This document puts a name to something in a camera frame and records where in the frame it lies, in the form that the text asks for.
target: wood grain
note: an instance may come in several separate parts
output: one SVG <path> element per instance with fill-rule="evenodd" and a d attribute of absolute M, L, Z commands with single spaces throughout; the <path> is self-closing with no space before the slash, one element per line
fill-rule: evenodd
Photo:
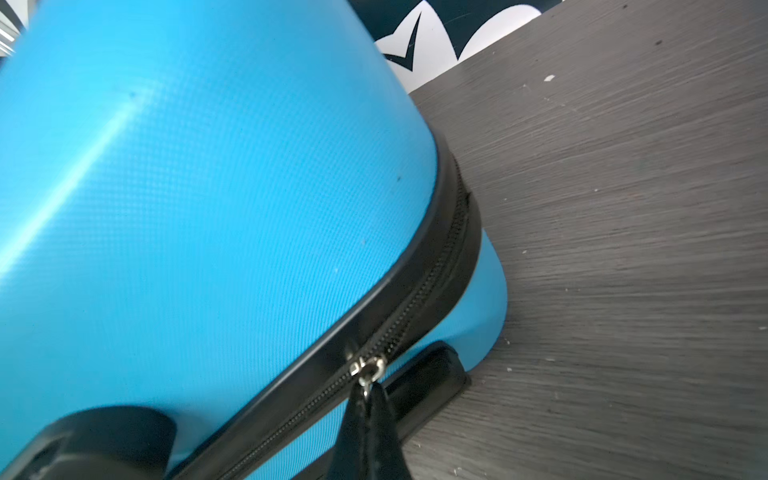
<path fill-rule="evenodd" d="M 768 476 L 766 14 L 567 0 L 412 93 L 510 295 L 416 478 Z"/>

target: gray wooden table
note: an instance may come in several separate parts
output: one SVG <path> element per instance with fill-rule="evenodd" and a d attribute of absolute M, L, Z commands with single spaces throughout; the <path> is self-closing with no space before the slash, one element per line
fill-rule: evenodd
<path fill-rule="evenodd" d="M 567 0 L 412 94 L 511 300 L 416 478 L 768 478 L 763 3 Z"/>

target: black zipper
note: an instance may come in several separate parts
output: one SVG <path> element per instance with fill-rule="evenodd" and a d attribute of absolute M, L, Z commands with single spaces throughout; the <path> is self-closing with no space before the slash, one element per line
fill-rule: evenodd
<path fill-rule="evenodd" d="M 387 362 L 391 363 L 394 359 L 390 358 L 390 356 L 393 352 L 397 351 L 401 342 L 405 339 L 411 322 L 421 312 L 421 308 L 423 308 L 424 303 L 429 298 L 430 294 L 437 286 L 445 281 L 445 278 L 447 277 L 446 273 L 449 273 L 451 267 L 455 265 L 455 259 L 461 250 L 460 246 L 462 245 L 462 241 L 466 234 L 469 215 L 468 194 L 464 187 L 464 183 L 462 182 L 458 167 L 455 168 L 458 176 L 456 205 L 448 236 L 445 239 L 440 256 L 427 273 L 421 285 L 419 285 L 419 288 L 411 296 L 402 312 L 388 326 L 383 326 L 382 329 L 384 331 L 380 335 L 377 333 L 372 337 L 372 340 L 369 341 L 371 346 L 361 349 L 360 351 L 362 352 L 362 355 L 355 355 L 353 357 L 354 359 L 369 359 L 374 356 L 383 356 Z M 231 480 L 234 478 L 235 475 L 240 473 L 245 467 L 252 463 L 253 460 L 261 457 L 262 452 L 265 452 L 271 444 L 275 441 L 279 441 L 284 434 L 296 428 L 302 419 L 311 416 L 313 412 L 344 391 L 353 381 L 353 376 L 349 373 L 349 367 L 352 363 L 353 361 L 350 361 L 349 364 L 346 365 L 346 371 L 343 374 L 337 377 L 336 380 L 323 389 L 322 392 L 312 398 L 312 400 L 302 407 L 301 410 L 278 427 L 278 429 L 269 437 L 245 454 L 243 458 L 219 476 L 217 480 Z"/>

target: suitcase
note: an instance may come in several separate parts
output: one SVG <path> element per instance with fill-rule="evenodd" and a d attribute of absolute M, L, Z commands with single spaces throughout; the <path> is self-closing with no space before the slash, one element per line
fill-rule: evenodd
<path fill-rule="evenodd" d="M 0 132 L 1 480 L 318 478 L 355 365 L 404 439 L 501 331 L 474 198 L 343 0 L 44 2 Z"/>

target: zipper pull ring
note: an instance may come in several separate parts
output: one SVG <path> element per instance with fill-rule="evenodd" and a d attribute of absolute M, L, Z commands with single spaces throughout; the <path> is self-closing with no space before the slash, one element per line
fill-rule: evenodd
<path fill-rule="evenodd" d="M 363 398 L 368 398 L 371 385 L 383 378 L 386 372 L 386 359 L 383 356 L 372 356 L 369 359 L 360 357 L 349 367 L 349 374 L 357 377 L 357 382 L 362 386 Z"/>

